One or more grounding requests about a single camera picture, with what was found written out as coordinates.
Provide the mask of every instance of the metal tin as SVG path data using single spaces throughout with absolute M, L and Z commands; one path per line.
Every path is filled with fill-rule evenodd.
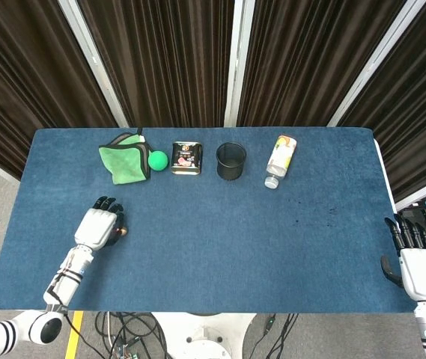
M 173 174 L 200 174 L 203 146 L 199 142 L 173 142 L 171 171 Z

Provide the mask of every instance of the yellow floor stripe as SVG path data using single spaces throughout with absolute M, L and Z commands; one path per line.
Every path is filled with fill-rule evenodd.
M 83 312 L 75 312 L 73 315 L 73 326 L 81 332 L 81 321 L 83 320 Z M 68 340 L 68 347 L 66 349 L 66 355 L 64 359 L 75 359 L 76 356 L 76 347 L 78 346 L 78 334 L 71 329 L 70 339 Z

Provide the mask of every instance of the white robotic arm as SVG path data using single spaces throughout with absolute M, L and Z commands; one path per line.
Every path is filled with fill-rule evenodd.
M 386 223 L 398 252 L 402 277 L 392 273 L 385 256 L 381 258 L 381 266 L 390 281 L 403 287 L 408 296 L 417 301 L 414 315 L 426 354 L 426 229 L 399 215 L 395 215 L 395 219 L 400 230 L 389 218 L 386 218 Z
M 43 295 L 46 311 L 27 310 L 0 322 L 0 355 L 11 352 L 20 340 L 48 344 L 59 335 L 68 304 L 93 260 L 93 251 L 113 245 L 127 232 L 123 207 L 116 203 L 109 208 L 114 201 L 101 197 L 86 212 L 75 234 L 77 246 L 70 249 Z

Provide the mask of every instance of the green cloth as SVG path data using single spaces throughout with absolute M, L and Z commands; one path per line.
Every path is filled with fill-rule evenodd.
M 111 172 L 113 183 L 122 185 L 150 178 L 147 158 L 150 146 L 140 134 L 123 133 L 109 144 L 100 146 L 100 156 Z

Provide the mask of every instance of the blue tablecloth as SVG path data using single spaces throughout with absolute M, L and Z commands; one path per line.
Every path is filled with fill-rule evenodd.
M 404 312 L 414 303 L 388 282 L 395 260 L 391 203 L 372 132 L 356 128 L 144 129 L 204 145 L 202 173 L 153 172 L 113 185 L 98 145 L 124 129 L 37 131 L 0 255 L 0 309 L 43 309 L 43 292 L 83 215 L 116 197 L 129 234 L 95 260 L 70 308 L 188 312 Z M 279 134 L 298 144 L 285 179 L 264 186 Z M 243 175 L 216 174 L 216 148 L 244 145 Z

